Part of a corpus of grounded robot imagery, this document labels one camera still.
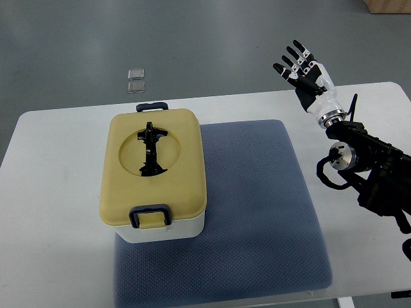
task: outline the small transparent square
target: small transparent square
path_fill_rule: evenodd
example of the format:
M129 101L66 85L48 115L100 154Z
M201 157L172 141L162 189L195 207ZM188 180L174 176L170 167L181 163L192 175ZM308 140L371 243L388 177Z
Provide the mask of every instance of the small transparent square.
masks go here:
M128 83L128 93L141 93L144 92L143 81L132 81Z
M128 71L128 80L143 79L144 69L131 69Z

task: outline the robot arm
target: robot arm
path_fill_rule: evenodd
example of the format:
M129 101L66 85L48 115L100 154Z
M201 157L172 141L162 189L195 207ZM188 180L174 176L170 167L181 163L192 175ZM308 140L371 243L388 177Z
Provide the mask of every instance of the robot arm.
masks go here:
M287 51L297 63L283 56L290 69L279 63L273 68L295 87L303 109L315 116L318 124L326 129L327 137L339 140L317 164L317 176L333 189L353 187L359 192L357 200L361 207L379 216L394 216L400 231L411 233L404 214L411 215L411 157L369 135L362 123L354 122L356 95L346 113L337 102L336 89L325 67L298 41L294 40L293 44L301 55L291 47L287 47ZM348 114L351 119L345 121ZM327 178L323 168L328 162L347 183L337 185ZM356 174L369 170L367 179ZM404 242L403 251L411 261L411 239Z

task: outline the carrying handle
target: carrying handle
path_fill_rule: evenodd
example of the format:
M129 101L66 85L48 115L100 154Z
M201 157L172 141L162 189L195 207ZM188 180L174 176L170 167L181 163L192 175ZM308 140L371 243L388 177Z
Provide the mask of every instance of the carrying handle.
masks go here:
M136 106L137 112L142 112L144 110L151 110L151 109L163 109L163 110L168 110L168 105L167 103L163 101L158 101L156 103L143 103L143 104L138 104Z
M139 228L140 219L139 219L138 214L155 213L155 212L162 212L164 214L164 222L166 226L169 226L171 224L171 213L170 213L170 208L168 207L168 205L167 204L154 204L154 205L145 205L145 206L132 208L129 213L131 225L135 229Z

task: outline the blue cushion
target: blue cushion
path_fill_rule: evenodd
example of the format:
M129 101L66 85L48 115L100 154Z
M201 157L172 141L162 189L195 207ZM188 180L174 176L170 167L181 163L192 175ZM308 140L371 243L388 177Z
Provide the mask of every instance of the blue cushion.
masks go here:
M324 239L282 122L202 125L207 208L191 239L116 236L116 307L173 307L322 289Z

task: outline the storage box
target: storage box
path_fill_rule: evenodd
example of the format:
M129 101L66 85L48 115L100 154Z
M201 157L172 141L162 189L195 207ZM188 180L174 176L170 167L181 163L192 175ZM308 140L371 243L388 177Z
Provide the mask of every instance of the storage box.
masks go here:
M142 112L157 107L165 110ZM101 220L129 243L194 237L204 227L207 203L198 120L165 103L137 109L110 124Z
M372 14L410 14L411 0L364 0Z

